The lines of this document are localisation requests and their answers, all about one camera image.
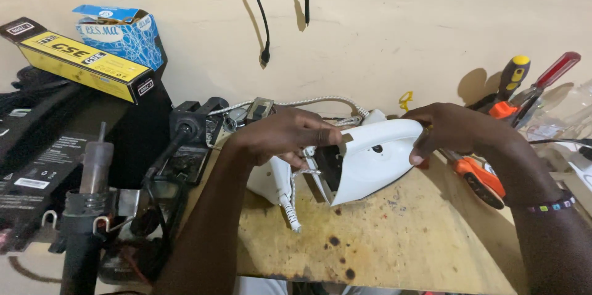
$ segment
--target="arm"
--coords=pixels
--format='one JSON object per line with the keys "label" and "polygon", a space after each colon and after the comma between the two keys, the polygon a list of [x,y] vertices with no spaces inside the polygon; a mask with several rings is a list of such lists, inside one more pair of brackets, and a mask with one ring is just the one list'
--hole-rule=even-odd
{"label": "arm", "polygon": [[[441,103],[403,117],[433,125],[411,152],[411,163],[421,163],[437,148],[475,151],[495,170],[508,205],[536,206],[562,197],[532,147],[506,123]],[[592,229],[574,208],[535,214],[514,207],[512,215],[532,293],[592,293]]]}
{"label": "arm", "polygon": [[237,230],[247,180],[255,165],[279,155],[294,166],[306,146],[337,144],[341,132],[321,117],[294,108],[249,124],[220,152],[210,178],[154,285],[154,294],[231,294]]}

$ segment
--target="bracelet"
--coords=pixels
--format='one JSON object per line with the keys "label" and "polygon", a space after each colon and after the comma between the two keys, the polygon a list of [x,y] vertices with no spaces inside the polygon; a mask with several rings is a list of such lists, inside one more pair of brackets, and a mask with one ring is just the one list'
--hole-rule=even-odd
{"label": "bracelet", "polygon": [[547,211],[558,211],[566,208],[573,207],[575,203],[574,195],[566,189],[562,189],[563,198],[553,202],[543,202],[533,207],[527,207],[526,209],[531,213],[544,213]]}

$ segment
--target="workbench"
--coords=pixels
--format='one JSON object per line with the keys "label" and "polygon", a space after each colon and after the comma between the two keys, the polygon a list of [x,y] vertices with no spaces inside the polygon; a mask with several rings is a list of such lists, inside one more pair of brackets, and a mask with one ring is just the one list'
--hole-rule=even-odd
{"label": "workbench", "polygon": [[[190,193],[187,221],[217,159]],[[269,166],[250,181],[270,181]],[[238,229],[241,276],[407,290],[525,294],[526,274],[509,208],[495,210],[435,153],[428,170],[359,201],[327,204],[311,177],[296,180],[302,232],[285,214],[247,191]]]}

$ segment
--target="yellow clip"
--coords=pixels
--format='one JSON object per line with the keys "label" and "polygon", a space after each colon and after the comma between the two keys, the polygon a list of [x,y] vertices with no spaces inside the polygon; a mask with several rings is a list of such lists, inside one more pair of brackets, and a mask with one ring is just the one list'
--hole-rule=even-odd
{"label": "yellow clip", "polygon": [[407,107],[407,102],[410,101],[413,101],[413,90],[404,93],[401,98],[399,98],[399,108],[405,110],[405,112],[408,112],[409,108]]}

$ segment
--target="cream wall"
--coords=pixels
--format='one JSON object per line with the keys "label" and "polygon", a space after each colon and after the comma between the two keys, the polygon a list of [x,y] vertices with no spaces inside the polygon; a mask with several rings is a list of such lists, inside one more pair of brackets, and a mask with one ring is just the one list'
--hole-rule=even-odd
{"label": "cream wall", "polygon": [[[264,42],[256,1],[246,2]],[[532,59],[528,84],[565,51],[580,52],[583,61],[559,83],[585,81],[592,68],[592,0],[311,0],[304,31],[294,0],[262,0],[271,33],[264,70],[243,0],[0,0],[0,22],[27,16],[79,39],[70,11],[84,3],[154,14],[169,56],[163,79],[176,104],[338,94],[400,114],[397,100],[407,90],[414,91],[411,108],[476,101],[495,89],[494,80],[485,87],[486,76],[517,54]],[[15,46],[0,41],[0,90],[11,89],[25,64]],[[338,103],[315,110],[347,112]]]}

